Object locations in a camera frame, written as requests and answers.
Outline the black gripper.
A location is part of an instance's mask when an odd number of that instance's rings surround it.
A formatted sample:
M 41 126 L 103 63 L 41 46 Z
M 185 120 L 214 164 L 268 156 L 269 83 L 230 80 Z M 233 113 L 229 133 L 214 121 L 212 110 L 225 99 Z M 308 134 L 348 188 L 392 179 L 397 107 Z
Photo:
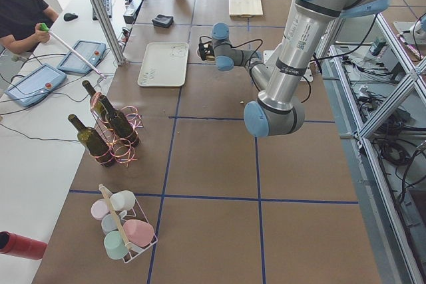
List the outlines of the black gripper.
M 202 61 L 214 61 L 214 50 L 212 48 L 212 38 L 202 35 L 198 41 L 198 56 Z

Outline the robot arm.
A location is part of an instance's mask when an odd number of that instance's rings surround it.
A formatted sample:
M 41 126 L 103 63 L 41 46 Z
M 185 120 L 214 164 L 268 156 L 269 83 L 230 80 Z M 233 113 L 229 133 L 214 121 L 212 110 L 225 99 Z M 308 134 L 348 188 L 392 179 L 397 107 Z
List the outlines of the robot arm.
M 259 88 L 255 101 L 244 108 L 244 123 L 255 137 L 291 134 L 305 114 L 295 91 L 328 24 L 337 18 L 378 14 L 390 0 L 292 0 L 275 67 L 269 69 L 256 51 L 238 50 L 229 40 L 229 28 L 216 23 L 212 50 L 219 71 L 244 67 Z

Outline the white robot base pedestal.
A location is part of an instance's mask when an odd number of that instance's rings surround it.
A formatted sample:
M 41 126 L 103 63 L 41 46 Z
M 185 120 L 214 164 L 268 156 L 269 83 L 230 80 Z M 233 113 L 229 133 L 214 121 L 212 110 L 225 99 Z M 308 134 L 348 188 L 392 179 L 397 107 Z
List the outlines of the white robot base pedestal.
M 302 81 L 313 81 L 310 61 L 318 45 L 318 26 L 295 21 L 286 25 L 282 42 L 274 50 L 264 51 L 264 62 L 269 70 L 286 69 L 301 76 Z

